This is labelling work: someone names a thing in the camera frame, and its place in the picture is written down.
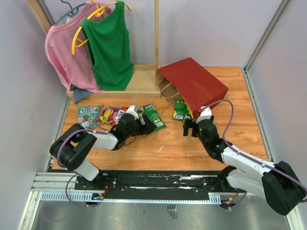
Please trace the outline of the green Fox's spring tea bag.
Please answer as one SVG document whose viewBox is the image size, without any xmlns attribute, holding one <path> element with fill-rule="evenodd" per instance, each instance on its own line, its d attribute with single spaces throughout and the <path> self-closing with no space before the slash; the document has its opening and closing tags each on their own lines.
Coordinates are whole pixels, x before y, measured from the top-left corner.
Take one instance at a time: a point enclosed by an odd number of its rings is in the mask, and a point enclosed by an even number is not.
<svg viewBox="0 0 307 230">
<path fill-rule="evenodd" d="M 159 115 L 153 103 L 141 107 L 140 109 L 138 109 L 137 113 L 138 115 L 145 114 L 146 118 L 148 118 L 151 122 L 153 122 L 157 126 L 155 131 L 166 128 L 166 124 L 163 122 L 161 116 Z"/>
</svg>

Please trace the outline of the orange Fox's fruits candy bag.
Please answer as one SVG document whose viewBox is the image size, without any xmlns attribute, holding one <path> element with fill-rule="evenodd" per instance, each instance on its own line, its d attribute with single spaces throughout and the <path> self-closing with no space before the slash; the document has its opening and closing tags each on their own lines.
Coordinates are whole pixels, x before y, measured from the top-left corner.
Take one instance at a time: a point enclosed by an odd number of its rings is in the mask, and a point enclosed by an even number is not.
<svg viewBox="0 0 307 230">
<path fill-rule="evenodd" d="M 123 107 L 106 106 L 101 110 L 98 119 L 103 124 L 117 125 L 119 120 L 125 114 L 126 110 L 127 107 L 125 106 Z"/>
</svg>

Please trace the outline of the red paper bag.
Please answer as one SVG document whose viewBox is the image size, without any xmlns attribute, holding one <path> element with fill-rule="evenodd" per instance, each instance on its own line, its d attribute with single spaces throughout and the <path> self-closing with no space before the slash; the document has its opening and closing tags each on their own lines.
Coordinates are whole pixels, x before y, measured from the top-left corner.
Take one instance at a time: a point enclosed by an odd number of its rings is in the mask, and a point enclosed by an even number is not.
<svg viewBox="0 0 307 230">
<path fill-rule="evenodd" d="M 192 58 L 186 58 L 157 71 L 158 88 L 162 98 L 174 106 L 182 99 L 199 116 L 202 106 L 224 99 L 228 87 Z"/>
</svg>

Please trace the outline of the teal Fox's candy bag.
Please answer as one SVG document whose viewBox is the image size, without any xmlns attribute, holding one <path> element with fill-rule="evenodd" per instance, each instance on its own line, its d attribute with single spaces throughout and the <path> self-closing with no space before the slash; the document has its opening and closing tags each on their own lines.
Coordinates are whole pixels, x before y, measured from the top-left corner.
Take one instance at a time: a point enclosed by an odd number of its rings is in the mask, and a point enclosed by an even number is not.
<svg viewBox="0 0 307 230">
<path fill-rule="evenodd" d="M 98 114 L 100 112 L 100 105 L 79 107 L 77 114 L 77 123 L 85 129 L 92 129 L 98 125 Z"/>
</svg>

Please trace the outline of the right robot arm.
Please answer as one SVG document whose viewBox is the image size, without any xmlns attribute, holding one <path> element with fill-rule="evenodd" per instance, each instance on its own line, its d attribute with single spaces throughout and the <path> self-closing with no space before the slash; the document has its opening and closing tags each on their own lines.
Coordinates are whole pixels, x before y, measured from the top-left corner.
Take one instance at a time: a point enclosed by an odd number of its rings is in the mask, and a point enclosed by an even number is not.
<svg viewBox="0 0 307 230">
<path fill-rule="evenodd" d="M 213 118 L 185 119 L 183 135 L 187 136 L 190 130 L 212 159 L 228 165 L 218 174 L 220 190 L 227 192 L 235 188 L 250 192 L 266 200 L 283 216 L 305 200 L 307 190 L 288 163 L 261 160 L 224 141 L 218 135 Z"/>
</svg>

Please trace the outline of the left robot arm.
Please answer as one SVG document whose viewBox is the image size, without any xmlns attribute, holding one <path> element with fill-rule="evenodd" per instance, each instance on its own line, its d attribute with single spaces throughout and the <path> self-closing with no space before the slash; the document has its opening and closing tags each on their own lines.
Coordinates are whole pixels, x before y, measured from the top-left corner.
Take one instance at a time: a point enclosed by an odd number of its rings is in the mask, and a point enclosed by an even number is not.
<svg viewBox="0 0 307 230">
<path fill-rule="evenodd" d="M 82 176 L 86 184 L 96 190 L 102 186 L 103 178 L 99 175 L 100 170 L 86 159 L 90 150 L 118 150 L 130 137 L 150 134 L 155 129 L 156 125 L 146 115 L 137 119 L 127 113 L 108 132 L 74 124 L 51 145 L 49 153 L 57 159 L 60 167 Z"/>
</svg>

